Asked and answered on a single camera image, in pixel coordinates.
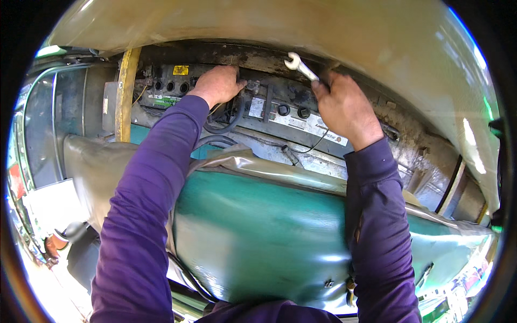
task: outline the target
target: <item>wrench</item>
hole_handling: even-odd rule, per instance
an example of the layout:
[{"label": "wrench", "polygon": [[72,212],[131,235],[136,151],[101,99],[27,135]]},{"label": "wrench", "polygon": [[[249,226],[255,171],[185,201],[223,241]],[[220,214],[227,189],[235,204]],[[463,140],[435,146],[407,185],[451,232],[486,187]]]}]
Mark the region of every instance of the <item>wrench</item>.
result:
[{"label": "wrench", "polygon": [[289,58],[293,59],[293,61],[284,60],[285,66],[287,66],[287,68],[289,68],[290,70],[293,70],[293,71],[298,70],[300,73],[305,75],[309,80],[311,80],[311,82],[320,80],[320,78],[316,74],[314,74],[314,72],[311,71],[307,67],[307,65],[305,65],[301,61],[300,56],[298,54],[289,52],[287,55],[289,56]]}]

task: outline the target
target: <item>beige panel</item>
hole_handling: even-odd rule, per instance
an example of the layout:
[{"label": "beige panel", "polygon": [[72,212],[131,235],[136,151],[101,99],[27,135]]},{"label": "beige panel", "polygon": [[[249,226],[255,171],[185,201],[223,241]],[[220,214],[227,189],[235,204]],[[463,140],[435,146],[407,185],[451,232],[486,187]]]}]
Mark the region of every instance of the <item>beige panel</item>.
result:
[{"label": "beige panel", "polygon": [[439,0],[147,1],[83,0],[49,44],[122,52],[187,38],[230,38],[304,48],[331,57],[412,103],[459,150],[498,208],[498,117],[486,63]]}]

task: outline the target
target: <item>person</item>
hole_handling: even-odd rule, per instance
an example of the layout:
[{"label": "person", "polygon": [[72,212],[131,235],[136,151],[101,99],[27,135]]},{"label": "person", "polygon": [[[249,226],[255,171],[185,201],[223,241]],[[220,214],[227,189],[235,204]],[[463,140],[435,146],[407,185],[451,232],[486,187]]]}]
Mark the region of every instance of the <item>person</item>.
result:
[{"label": "person", "polygon": [[[165,223],[185,184],[190,154],[210,109],[246,85],[237,83],[236,75],[232,66],[217,66],[203,74],[196,87],[156,122],[126,166],[100,234],[91,322],[174,321],[165,277]],[[321,117],[355,150],[345,156],[346,226],[354,229],[347,243],[356,272],[359,321],[420,322],[397,163],[359,86],[351,77],[333,72],[329,85],[330,91],[318,82],[312,84]],[[340,322],[326,311],[289,300],[219,302],[198,321]]]}]

